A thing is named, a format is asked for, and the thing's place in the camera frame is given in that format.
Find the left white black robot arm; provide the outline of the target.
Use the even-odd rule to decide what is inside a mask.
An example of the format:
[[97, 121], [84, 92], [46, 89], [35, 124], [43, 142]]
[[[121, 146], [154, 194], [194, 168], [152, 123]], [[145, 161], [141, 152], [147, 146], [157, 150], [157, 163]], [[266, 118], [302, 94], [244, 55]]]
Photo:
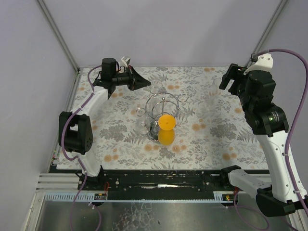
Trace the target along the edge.
[[130, 58], [122, 58], [124, 70], [114, 58], [104, 58], [98, 76], [90, 81], [91, 91], [86, 99], [72, 111], [63, 111], [59, 115], [58, 143], [62, 153], [69, 161], [77, 160], [84, 175], [96, 177], [101, 170], [101, 164], [91, 150], [93, 132], [91, 117], [103, 107], [116, 90], [117, 86], [127, 86], [130, 91], [151, 85], [130, 65]]

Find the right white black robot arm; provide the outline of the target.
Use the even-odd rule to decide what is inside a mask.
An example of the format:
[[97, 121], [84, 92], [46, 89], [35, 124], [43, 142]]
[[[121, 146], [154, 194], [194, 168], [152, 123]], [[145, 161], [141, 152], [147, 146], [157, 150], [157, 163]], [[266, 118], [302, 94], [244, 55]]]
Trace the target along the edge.
[[256, 200], [267, 217], [281, 217], [308, 207], [308, 192], [298, 175], [287, 138], [291, 134], [286, 115], [273, 102], [275, 81], [269, 71], [251, 70], [231, 64], [219, 86], [238, 96], [244, 117], [256, 135], [270, 172], [270, 183], [247, 174], [239, 166], [223, 168], [224, 184], [237, 187]]

